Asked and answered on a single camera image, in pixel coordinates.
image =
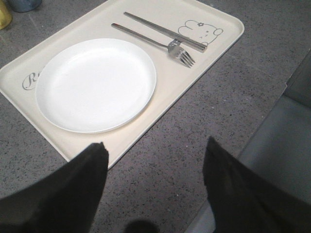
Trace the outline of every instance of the blue container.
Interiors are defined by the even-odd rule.
[[[38,7],[42,0],[7,0],[13,11],[27,12]]]

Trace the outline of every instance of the yellow cup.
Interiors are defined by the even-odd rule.
[[[12,21],[12,15],[6,8],[4,2],[0,0],[0,30],[5,28]]]

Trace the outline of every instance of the plastic tray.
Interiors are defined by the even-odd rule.
[[[187,68],[167,52],[111,27],[118,23],[158,42],[172,41],[126,17],[130,12],[172,31],[208,44],[198,52],[182,44],[196,61]],[[111,168],[130,147],[213,65],[242,35],[240,20],[195,0],[108,0],[0,70],[0,90],[31,124],[69,161],[93,142],[103,142]],[[49,123],[35,102],[35,84],[45,64],[65,48],[95,38],[117,38],[140,46],[152,58],[157,84],[148,106],[126,125],[105,133],[84,134]]]

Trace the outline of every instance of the table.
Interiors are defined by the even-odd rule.
[[[0,67],[103,3],[44,0],[12,12],[0,31]],[[137,218],[183,232],[207,198],[202,165],[208,136],[238,156],[311,47],[308,0],[201,2],[245,25],[239,41],[108,172],[91,232],[120,232]],[[0,96],[0,198],[66,161]]]

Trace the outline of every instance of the fork tines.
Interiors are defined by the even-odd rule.
[[[190,54],[183,50],[182,53],[180,54],[179,60],[187,67],[191,68],[192,65],[194,65],[195,61],[194,59],[190,56]]]

